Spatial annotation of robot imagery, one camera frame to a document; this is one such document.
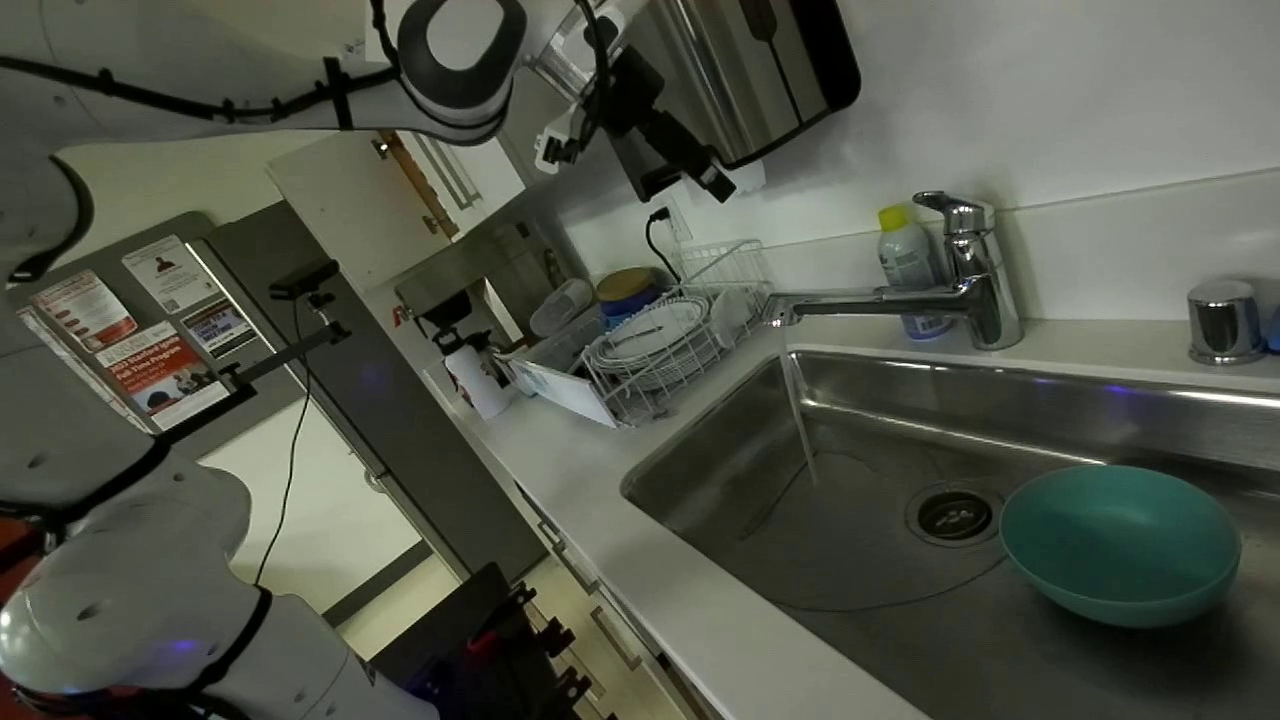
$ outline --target faucet handle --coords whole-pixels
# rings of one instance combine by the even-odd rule
[[[950,194],[916,194],[911,203],[942,213],[950,235],[976,235],[989,227],[989,209],[976,202],[959,202]]]

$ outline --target stainless steel sink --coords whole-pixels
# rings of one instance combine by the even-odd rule
[[[1095,629],[1010,569],[1002,499],[1099,460],[1188,475],[1237,518],[1245,566],[1218,613]],[[1280,715],[1277,470],[1280,395],[794,358],[623,498],[930,715],[1247,720]]]

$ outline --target wire basket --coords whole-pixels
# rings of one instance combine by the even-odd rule
[[[593,389],[621,423],[670,417],[689,384],[708,378],[717,361],[762,332],[774,298],[762,239],[683,251],[680,268],[683,281],[673,291],[623,320],[616,332],[596,335],[580,358]],[[664,311],[683,316],[689,332],[656,352],[642,352],[642,361],[621,361],[621,342],[628,342],[628,332],[654,332],[648,325]]]

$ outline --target teal bowl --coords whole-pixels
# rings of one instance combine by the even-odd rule
[[[1206,617],[1240,569],[1240,533],[1209,491],[1126,465],[1068,470],[1016,488],[1002,536],[1031,590],[1113,629]]]

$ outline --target countertop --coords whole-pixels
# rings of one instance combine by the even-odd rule
[[[643,428],[600,428],[543,401],[517,401],[493,423],[461,419],[479,460],[542,506],[700,693],[736,720],[920,715],[878,678],[621,498],[648,458],[670,449],[736,379],[790,350],[1280,392],[1280,361],[1232,374],[1193,365],[1185,325],[1031,325],[1010,352],[971,352],[959,332],[916,350],[895,320],[830,316],[764,332],[704,378],[675,417]]]

